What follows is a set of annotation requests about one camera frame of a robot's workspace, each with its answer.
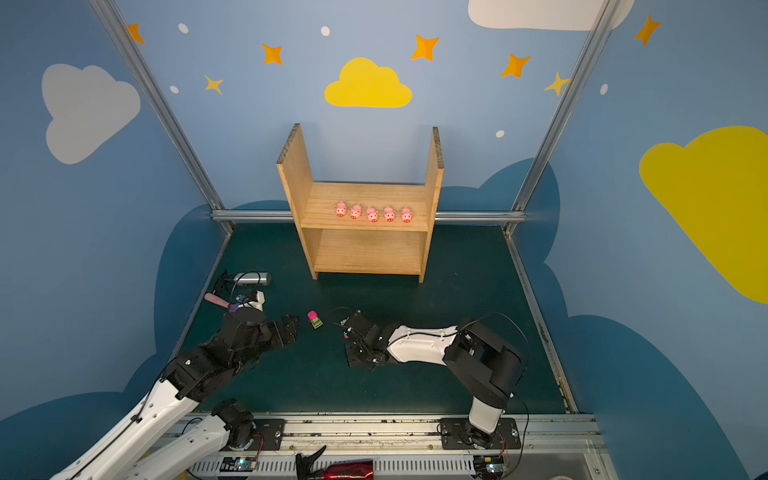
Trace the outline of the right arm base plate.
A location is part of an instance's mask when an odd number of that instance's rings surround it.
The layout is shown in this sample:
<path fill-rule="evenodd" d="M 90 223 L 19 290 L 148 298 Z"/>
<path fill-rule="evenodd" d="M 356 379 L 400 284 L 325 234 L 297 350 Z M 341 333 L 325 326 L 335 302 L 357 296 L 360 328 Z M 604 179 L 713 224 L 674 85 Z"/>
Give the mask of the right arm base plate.
<path fill-rule="evenodd" d="M 522 431 L 512 418 L 501 418 L 492 433 L 472 426 L 467 418 L 443 418 L 437 433 L 444 450 L 519 450 Z"/>

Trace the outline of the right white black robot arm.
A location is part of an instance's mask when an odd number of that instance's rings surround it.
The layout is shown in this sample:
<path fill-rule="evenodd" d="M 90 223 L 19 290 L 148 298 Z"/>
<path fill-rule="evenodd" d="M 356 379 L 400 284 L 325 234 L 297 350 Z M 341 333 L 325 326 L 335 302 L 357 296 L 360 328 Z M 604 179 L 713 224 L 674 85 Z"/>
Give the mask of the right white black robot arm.
<path fill-rule="evenodd" d="M 479 319 L 441 329 L 382 328 L 355 311 L 342 329 L 351 367 L 425 363 L 447 368 L 472 395 L 465 431 L 478 444 L 493 439 L 527 367 L 526 356 Z"/>

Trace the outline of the pink green toy truck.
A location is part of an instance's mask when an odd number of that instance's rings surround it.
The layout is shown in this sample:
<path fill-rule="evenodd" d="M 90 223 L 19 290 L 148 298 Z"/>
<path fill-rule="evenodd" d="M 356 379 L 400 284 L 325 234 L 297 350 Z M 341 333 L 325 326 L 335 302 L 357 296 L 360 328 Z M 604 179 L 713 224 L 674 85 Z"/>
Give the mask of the pink green toy truck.
<path fill-rule="evenodd" d="M 320 317 L 318 316 L 318 314 L 315 311 L 310 311 L 307 314 L 307 317 L 308 317 L 308 319 L 310 321 L 311 326 L 314 329 L 319 329 L 319 328 L 321 328 L 323 326 L 323 321 L 320 319 Z"/>

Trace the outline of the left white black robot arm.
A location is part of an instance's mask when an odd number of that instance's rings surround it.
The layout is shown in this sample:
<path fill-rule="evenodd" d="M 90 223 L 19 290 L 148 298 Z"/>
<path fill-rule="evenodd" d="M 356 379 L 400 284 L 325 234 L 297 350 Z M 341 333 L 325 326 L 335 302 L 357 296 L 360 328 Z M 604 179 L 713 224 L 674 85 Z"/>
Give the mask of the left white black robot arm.
<path fill-rule="evenodd" d="M 157 451 L 152 446 L 217 389 L 265 352 L 298 338 L 299 318 L 269 322 L 256 308 L 224 315 L 213 337 L 174 357 L 147 395 L 86 453 L 57 473 L 59 479 L 172 479 L 223 448 L 267 447 L 251 413 L 227 400 L 184 435 Z"/>

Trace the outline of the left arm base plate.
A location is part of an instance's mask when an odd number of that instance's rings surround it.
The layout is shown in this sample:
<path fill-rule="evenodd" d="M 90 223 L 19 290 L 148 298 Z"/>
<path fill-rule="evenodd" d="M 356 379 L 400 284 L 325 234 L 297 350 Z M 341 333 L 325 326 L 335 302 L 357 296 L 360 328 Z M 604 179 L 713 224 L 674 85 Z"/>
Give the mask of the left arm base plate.
<path fill-rule="evenodd" d="M 256 418 L 251 422 L 244 451 L 278 451 L 286 426 L 283 418 Z"/>

